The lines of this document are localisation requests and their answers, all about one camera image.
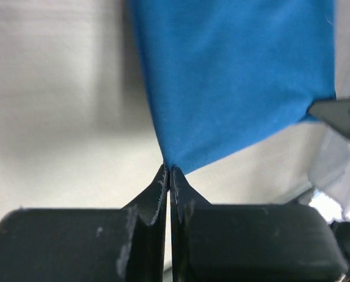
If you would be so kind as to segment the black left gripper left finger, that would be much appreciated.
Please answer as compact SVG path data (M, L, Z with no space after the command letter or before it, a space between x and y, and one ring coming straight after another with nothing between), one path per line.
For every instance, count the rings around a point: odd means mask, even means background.
M17 209L0 221L0 281L161 281L168 171L121 209Z

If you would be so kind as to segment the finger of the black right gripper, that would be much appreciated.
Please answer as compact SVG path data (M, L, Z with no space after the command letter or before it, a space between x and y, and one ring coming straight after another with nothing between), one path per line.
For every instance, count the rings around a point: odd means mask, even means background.
M308 113L350 140L350 98L316 101Z

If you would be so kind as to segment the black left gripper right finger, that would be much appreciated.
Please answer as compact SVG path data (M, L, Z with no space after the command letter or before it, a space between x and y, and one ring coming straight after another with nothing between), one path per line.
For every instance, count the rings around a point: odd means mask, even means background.
M337 281L348 269L320 213L301 204L212 204L169 175L174 281Z

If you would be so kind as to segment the blue printed t-shirt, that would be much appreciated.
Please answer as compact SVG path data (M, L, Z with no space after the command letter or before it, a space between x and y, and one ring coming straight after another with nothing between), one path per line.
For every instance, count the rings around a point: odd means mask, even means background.
M335 99L333 1L131 1L167 167L184 173Z

